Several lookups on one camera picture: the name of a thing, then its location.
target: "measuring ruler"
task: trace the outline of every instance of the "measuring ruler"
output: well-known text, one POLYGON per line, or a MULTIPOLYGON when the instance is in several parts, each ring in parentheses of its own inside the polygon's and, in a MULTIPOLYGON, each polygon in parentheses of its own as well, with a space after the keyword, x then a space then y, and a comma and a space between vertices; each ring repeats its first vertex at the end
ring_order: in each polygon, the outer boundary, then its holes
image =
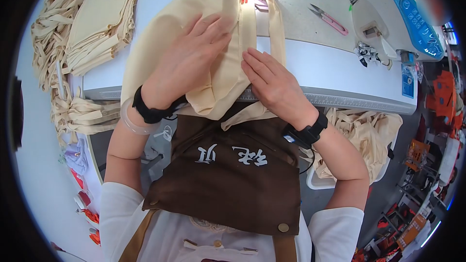
MULTIPOLYGON (((303 91, 310 89, 323 90, 322 92, 327 90, 318 88, 312 89, 310 87, 303 86, 301 86, 301 89, 303 91)), ((348 96, 334 95, 336 93, 303 93, 306 98, 315 106, 361 109, 395 114, 413 114, 416 110, 415 105, 359 93, 338 91, 339 94, 345 93, 348 96)), ((257 101, 258 99, 248 87, 248 89, 244 90, 243 94, 238 97, 238 100, 253 102, 257 101)))
MULTIPOLYGON (((301 86, 301 89, 306 98, 315 106, 361 109, 366 111, 370 110, 410 115, 416 111, 416 105, 388 98, 325 88, 301 86)), ((86 97, 89 97, 89 99, 95 100, 120 99, 121 86, 111 87, 110 91, 100 91, 97 89, 85 90, 84 94, 86 97)), ((250 86, 244 90, 240 97, 238 97, 238 101, 255 102, 257 100, 258 99, 251 91, 250 86)))

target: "brown apron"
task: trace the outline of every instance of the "brown apron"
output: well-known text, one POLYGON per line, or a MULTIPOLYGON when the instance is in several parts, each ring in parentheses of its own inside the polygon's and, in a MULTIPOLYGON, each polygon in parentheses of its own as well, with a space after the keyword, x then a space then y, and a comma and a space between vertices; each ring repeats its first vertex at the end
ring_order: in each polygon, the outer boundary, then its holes
POLYGON ((286 122, 279 118, 223 131, 220 123, 245 105, 235 103, 219 121, 178 116, 172 162, 151 184, 142 207, 150 212, 120 262, 136 262, 150 219, 159 209, 273 236, 276 261, 296 261, 298 147, 282 137, 286 122))

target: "white chinese characters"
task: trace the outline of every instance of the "white chinese characters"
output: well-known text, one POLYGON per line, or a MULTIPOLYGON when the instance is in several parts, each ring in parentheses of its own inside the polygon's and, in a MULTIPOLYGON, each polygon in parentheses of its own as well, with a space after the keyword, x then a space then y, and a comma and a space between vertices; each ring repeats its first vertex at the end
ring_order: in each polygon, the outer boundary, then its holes
POLYGON ((209 149, 207 149, 207 151, 202 148, 202 147, 199 147, 198 150, 201 152, 201 156, 199 157, 199 160, 195 161, 196 163, 206 163, 206 164, 210 164, 210 162, 212 161, 215 161, 215 151, 213 150, 215 148, 217 144, 213 144, 212 146, 210 146, 209 149))
POLYGON ((232 147, 233 150, 235 149, 240 149, 244 150, 245 152, 239 152, 238 156, 242 157, 238 159, 239 162, 242 162, 245 165, 251 165, 249 161, 255 161, 254 164, 256 166, 262 166, 267 164, 267 160, 265 155, 262 155, 262 150, 259 149, 257 151, 257 154, 254 152, 249 152, 248 148, 242 148, 242 147, 232 147))

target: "clear bangle bracelet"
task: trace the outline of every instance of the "clear bangle bracelet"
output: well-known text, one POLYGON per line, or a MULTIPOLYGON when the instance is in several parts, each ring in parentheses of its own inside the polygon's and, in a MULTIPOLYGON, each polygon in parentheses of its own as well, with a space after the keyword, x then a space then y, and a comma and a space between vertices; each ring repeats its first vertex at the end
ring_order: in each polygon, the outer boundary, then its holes
POLYGON ((123 102, 123 105, 121 106, 120 118, 125 124, 125 127, 127 127, 130 131, 132 131, 133 133, 137 135, 150 135, 152 133, 155 133, 158 127, 160 127, 160 122, 142 127, 142 126, 137 126, 130 121, 130 118, 128 118, 128 108, 130 107, 132 103, 133 103, 133 99, 128 98, 125 102, 123 102))

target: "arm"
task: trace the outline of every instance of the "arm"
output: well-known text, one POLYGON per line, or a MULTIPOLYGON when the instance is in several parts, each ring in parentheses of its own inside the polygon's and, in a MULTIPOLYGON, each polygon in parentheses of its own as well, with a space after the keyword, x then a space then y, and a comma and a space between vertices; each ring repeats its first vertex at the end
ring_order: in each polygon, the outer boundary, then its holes
MULTIPOLYGON (((313 125, 319 116, 304 96, 296 78, 271 55, 249 48, 241 67, 252 84, 254 95, 272 113, 298 131, 313 125)), ((337 179, 327 208, 357 207, 364 210, 369 173, 358 150, 333 125, 320 134, 314 147, 337 179)))
MULTIPOLYGON (((148 108, 167 109, 172 102, 201 86, 215 58, 231 39, 232 20, 219 14, 193 18, 162 56, 154 72, 144 82, 141 97, 148 108)), ((127 110, 137 126, 148 126, 135 108, 127 110)), ((122 120, 113 131, 108 146, 104 182, 117 182, 142 193, 140 156, 148 135, 137 135, 122 120)))

